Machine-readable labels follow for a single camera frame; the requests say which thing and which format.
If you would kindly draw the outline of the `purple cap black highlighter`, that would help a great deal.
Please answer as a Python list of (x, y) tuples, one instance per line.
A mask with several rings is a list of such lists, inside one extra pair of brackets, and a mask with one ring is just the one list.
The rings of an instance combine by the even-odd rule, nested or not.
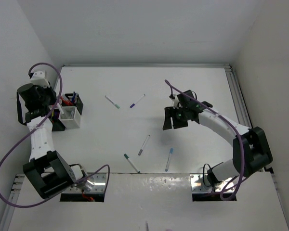
[(59, 113), (57, 111), (54, 112), (54, 119), (58, 119)]

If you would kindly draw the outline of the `red gel pen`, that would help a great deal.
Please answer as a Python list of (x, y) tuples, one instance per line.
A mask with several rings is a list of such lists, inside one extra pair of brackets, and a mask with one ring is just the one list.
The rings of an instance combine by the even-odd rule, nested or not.
[(60, 99), (64, 105), (73, 106), (73, 103), (65, 95), (62, 95)]

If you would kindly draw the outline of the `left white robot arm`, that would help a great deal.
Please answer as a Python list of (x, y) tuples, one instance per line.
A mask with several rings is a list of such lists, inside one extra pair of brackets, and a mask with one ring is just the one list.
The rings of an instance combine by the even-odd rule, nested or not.
[(43, 199), (62, 192), (85, 176), (81, 165), (69, 165), (54, 148), (53, 121), (48, 113), (56, 100), (50, 86), (28, 83), (16, 92), (18, 121), (31, 132), (31, 155), (23, 165), (23, 172)]

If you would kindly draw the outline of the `grey tip white marker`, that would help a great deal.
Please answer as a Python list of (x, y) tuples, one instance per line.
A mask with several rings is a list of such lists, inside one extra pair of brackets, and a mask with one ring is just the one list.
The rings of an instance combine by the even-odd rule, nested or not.
[(144, 142), (143, 142), (143, 144), (142, 144), (142, 146), (141, 146), (141, 148), (140, 148), (140, 150), (139, 150), (139, 152), (138, 152), (138, 156), (140, 156), (142, 154), (142, 152), (143, 152), (143, 150), (144, 150), (144, 148), (145, 148), (145, 146), (146, 146), (146, 144), (147, 144), (149, 139), (150, 139), (150, 135), (147, 135), (145, 140), (144, 140)]

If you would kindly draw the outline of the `light blue cap marker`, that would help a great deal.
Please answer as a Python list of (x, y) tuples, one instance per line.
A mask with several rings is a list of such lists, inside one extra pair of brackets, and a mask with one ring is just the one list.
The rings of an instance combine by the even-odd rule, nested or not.
[(170, 148), (168, 160), (167, 160), (166, 167), (165, 167), (165, 172), (169, 170), (172, 154), (173, 154), (173, 148)]

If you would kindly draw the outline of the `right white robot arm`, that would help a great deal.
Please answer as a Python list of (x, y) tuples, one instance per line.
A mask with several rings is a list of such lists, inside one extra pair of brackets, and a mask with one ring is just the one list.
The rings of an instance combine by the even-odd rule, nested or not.
[(209, 102), (199, 102), (191, 90), (178, 95), (172, 93), (169, 98), (172, 106), (164, 109), (163, 130), (185, 128), (189, 121), (193, 121), (214, 131), (233, 148), (232, 159), (209, 168), (207, 181), (211, 187), (239, 175), (248, 178), (272, 163), (262, 128), (249, 128), (220, 115)]

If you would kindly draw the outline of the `mint cap white marker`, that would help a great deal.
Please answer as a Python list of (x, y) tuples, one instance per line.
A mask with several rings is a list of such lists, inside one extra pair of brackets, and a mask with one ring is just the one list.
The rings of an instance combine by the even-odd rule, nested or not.
[(112, 101), (108, 96), (105, 96), (105, 98), (112, 104), (114, 105), (117, 109), (120, 108), (120, 106), (118, 104), (116, 104), (114, 101)]

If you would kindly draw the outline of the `green cap white marker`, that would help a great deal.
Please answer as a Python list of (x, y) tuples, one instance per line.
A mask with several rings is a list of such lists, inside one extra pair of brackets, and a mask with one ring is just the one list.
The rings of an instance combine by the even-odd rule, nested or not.
[(62, 106), (60, 104), (60, 102), (58, 102), (56, 105), (53, 105), (55, 109), (58, 109), (60, 114), (63, 115), (64, 114), (64, 111), (62, 109)]

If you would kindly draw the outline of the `blue clear pen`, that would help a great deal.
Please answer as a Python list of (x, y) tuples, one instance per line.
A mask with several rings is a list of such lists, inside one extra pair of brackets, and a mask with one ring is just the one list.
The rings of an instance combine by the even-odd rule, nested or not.
[(74, 104), (74, 102), (75, 102), (75, 97), (76, 97), (76, 92), (73, 92), (73, 96), (72, 96), (72, 99), (71, 99), (72, 104)]

